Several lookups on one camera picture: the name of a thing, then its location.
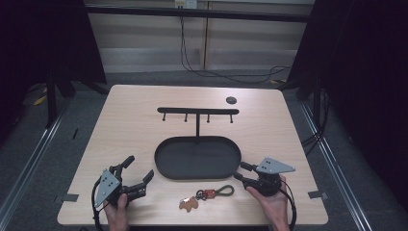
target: leather key tag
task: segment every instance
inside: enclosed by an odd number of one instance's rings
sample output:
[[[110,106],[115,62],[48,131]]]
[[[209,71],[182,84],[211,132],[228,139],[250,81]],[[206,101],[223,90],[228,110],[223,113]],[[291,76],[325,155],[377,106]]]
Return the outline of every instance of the leather key tag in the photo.
[[[198,201],[195,199],[195,196],[191,198],[182,199],[180,201],[179,209],[186,209],[187,213],[191,211],[191,208],[198,208]]]

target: black cable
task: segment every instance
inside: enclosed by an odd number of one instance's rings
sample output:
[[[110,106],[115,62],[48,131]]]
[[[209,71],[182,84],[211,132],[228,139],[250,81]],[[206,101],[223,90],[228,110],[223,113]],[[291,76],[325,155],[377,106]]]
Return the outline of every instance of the black cable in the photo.
[[[296,211],[296,206],[295,206],[295,204],[294,204],[294,197],[293,197],[293,193],[292,193],[291,187],[289,187],[289,185],[288,185],[285,181],[281,181],[281,182],[283,182],[283,183],[288,187],[289,192],[291,193],[291,195],[288,195],[287,192],[285,192],[285,191],[279,189],[279,192],[281,192],[283,195],[285,195],[285,196],[288,198],[289,202],[291,203],[291,208],[292,208],[292,221],[291,221],[291,224],[289,225],[289,228],[290,228],[291,230],[293,230],[293,229],[294,229],[294,226],[296,225],[296,219],[297,219],[297,211]]]
[[[315,148],[315,146],[320,142],[321,138],[323,137],[324,130],[326,128],[329,108],[330,108],[330,103],[329,103],[329,99],[327,97],[326,92],[324,92],[323,100],[321,104],[322,104],[322,108],[324,109],[323,123],[321,125],[318,124],[319,130],[311,138],[302,142],[302,145],[306,146],[312,142],[313,138],[315,138],[315,142],[313,143],[312,147],[306,152],[306,156],[308,156],[312,152],[312,150]]]
[[[190,62],[189,62],[189,58],[187,56],[187,48],[186,48],[186,40],[185,40],[185,36],[184,36],[184,18],[181,16],[180,17],[180,23],[181,23],[181,48],[180,48],[180,53],[181,53],[181,64],[183,66],[184,69],[186,69],[187,71],[190,71],[196,75],[199,75],[201,77],[206,77],[206,78],[214,78],[214,77],[221,77],[221,78],[225,78],[228,80],[232,80],[238,83],[243,83],[243,84],[260,84],[260,83],[264,83],[267,80],[270,79],[271,75],[273,74],[277,74],[285,69],[291,68],[291,66],[286,66],[286,65],[277,65],[272,67],[269,70],[268,74],[241,74],[241,75],[221,75],[218,73],[215,73],[213,71],[208,71],[208,70],[193,70]],[[276,70],[274,72],[272,72],[272,70],[274,70],[275,68],[281,68],[279,70]],[[264,77],[266,76],[267,78],[260,80],[260,81],[241,81],[241,80],[237,80],[234,79],[232,77]]]
[[[96,188],[98,187],[99,183],[100,183],[100,178],[95,182],[95,185],[93,186],[90,201],[92,203],[93,219],[95,220],[95,227],[96,227],[96,229],[98,231],[104,231],[103,228],[102,228],[102,225],[100,223],[100,220],[99,220],[99,213],[101,212],[101,210],[99,210],[99,211],[96,210],[96,208],[94,206],[95,205],[95,191],[96,191]]]

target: keychain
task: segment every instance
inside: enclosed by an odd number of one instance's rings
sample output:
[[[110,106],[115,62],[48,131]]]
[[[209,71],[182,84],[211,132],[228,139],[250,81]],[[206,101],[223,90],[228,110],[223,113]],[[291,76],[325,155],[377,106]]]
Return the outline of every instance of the keychain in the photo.
[[[222,192],[225,189],[230,189],[231,192]],[[199,190],[190,198],[185,198],[180,200],[179,209],[186,209],[187,213],[191,211],[192,208],[198,208],[198,200],[207,200],[207,199],[214,199],[216,196],[230,196],[234,194],[234,187],[230,185],[226,185],[221,187],[219,190]]]

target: white wall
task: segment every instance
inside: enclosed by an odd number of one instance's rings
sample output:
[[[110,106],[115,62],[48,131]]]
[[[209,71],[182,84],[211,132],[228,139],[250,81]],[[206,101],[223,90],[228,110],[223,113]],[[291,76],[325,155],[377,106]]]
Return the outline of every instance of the white wall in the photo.
[[[308,15],[313,6],[310,0],[304,4],[294,4],[299,0],[258,1],[262,3],[199,1],[198,9]],[[174,1],[164,0],[86,0],[86,3],[174,8]],[[106,72],[184,69],[179,17],[90,13],[89,19]],[[188,58],[194,69],[203,68],[204,64],[207,69],[269,69],[272,65],[292,63],[305,23],[184,18],[184,26]]]

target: black round object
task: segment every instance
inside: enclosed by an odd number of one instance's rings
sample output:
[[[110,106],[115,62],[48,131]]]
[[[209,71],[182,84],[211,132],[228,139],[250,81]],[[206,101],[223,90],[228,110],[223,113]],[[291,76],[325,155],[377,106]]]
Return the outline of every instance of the black round object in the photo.
[[[229,97],[227,97],[226,101],[229,104],[236,104],[237,103],[237,98],[233,97],[233,96],[229,96]]]

